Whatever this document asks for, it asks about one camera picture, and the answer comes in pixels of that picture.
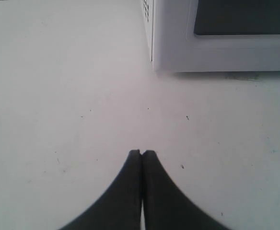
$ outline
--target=white microwave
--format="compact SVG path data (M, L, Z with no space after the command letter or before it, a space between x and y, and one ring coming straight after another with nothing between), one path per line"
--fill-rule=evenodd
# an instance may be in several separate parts
M140 0L154 70L280 71L279 0Z

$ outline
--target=black object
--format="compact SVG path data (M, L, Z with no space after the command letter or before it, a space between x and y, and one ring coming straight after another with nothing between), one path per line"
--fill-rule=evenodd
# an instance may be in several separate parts
M154 151L142 155L146 230L226 230L172 182Z
M140 230L141 199L141 155L132 150L106 192L61 230Z
M196 35L280 35L280 0L198 0Z

